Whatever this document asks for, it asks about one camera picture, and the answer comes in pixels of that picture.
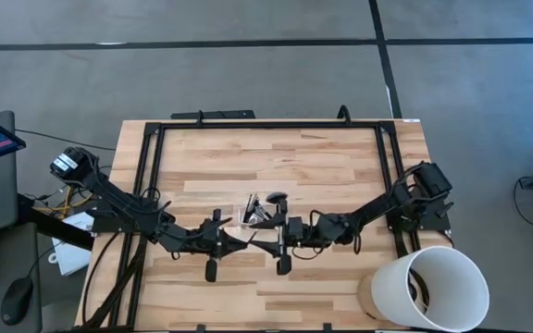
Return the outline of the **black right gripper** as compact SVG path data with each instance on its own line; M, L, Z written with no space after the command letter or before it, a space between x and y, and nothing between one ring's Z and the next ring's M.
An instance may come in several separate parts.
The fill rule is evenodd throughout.
M276 214L273 218L263 220L251 225L254 229L274 229L278 231L278 241L252 240L251 244L277 257L277 274L285 276L291 272L291 256L288 254L288 246L297 245L304 238L304 224L299 217L288 217L288 203L276 205Z

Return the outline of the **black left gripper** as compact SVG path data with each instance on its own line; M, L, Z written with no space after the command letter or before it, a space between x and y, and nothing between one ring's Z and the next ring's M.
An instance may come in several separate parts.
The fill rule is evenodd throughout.
M212 216L207 218L198 229L185 231L183 228L169 230L170 238L174 239L177 252L206 254L208 259L205 264L205 281L217 280L217 267L227 250L227 234L222 226L229 222L229 218L221 219L221 210L214 209ZM250 239L249 230L229 230L228 253L236 253L248 247Z

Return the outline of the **clear plastic pouch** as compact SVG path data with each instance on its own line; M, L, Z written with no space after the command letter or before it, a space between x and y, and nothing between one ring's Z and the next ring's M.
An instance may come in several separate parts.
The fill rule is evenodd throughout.
M252 224L263 221L263 220L256 221L255 219L251 218L251 220L250 220L250 222L248 224L243 224L242 220L243 220L243 216L244 216L244 210L245 210L245 208L241 209L239 211L239 213L238 213L238 227L239 228L241 228L241 229L250 229Z

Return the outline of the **large white round bin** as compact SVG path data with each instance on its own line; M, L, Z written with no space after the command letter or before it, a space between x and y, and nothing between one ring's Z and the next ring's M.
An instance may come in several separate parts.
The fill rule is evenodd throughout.
M408 289L415 271L429 294L419 309ZM477 265L463 253L431 246L381 266L371 284L373 303L383 317L406 327L461 333L479 326L490 307L490 291Z

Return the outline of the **white paper booklet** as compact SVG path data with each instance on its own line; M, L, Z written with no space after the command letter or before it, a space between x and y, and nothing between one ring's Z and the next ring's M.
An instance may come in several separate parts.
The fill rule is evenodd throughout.
M91 231L94 218L89 214L82 212L66 217L63 222L72 227ZM84 250L56 238L52 238L52 244L54 249L48 255L47 260L50 264L58 266L62 276L69 276L89 264L91 258L90 250Z

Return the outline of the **black desk support beam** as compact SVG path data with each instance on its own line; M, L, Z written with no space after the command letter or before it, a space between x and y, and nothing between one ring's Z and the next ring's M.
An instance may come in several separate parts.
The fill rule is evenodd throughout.
M57 218L51 217L33 207L34 200L17 194L17 225L32 223L37 231L45 236L61 240L70 245L91 251L94 237L87 230L74 227Z

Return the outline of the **black computer mouse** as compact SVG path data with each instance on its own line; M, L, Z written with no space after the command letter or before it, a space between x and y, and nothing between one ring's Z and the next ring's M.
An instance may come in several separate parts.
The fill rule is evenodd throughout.
M29 276L15 279L7 288L0 307L0 317L7 326L23 320L30 306L33 282Z

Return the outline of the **black metal table frame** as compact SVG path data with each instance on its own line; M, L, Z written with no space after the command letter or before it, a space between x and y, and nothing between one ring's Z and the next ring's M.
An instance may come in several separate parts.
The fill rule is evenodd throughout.
M352 212L385 190L383 172L395 173L394 155L411 167L428 160L423 129L397 120L381 136L367 121L277 119L237 121L222 129L175 121L163 139L143 148L144 124L121 128L110 178L123 190L136 179L154 184L161 202L186 228L199 226L215 209L228 219L231 235L247 239L238 213L251 194L287 194L292 216ZM205 281L205 258L173 260L149 245L135 326L141 331L242 329L393 329L367 314L357 299L360 281L396 256L394 238L380 218L366 226L362 249L335 245L321 254L300 250L291 272L280 276L269 253L254 246L225 257L217 279Z

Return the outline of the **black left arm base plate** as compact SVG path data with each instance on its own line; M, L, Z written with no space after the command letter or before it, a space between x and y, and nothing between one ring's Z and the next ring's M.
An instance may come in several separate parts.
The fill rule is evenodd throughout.
M94 219L92 231L101 232L143 232L153 233L157 224L156 216L139 213L124 213L114 210L87 210Z

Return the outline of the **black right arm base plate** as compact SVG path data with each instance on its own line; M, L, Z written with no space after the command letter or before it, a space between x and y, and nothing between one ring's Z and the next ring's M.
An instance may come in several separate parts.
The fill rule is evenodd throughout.
M454 202L414 201L387 213L389 225L400 231L415 230L447 231L451 229L448 211Z

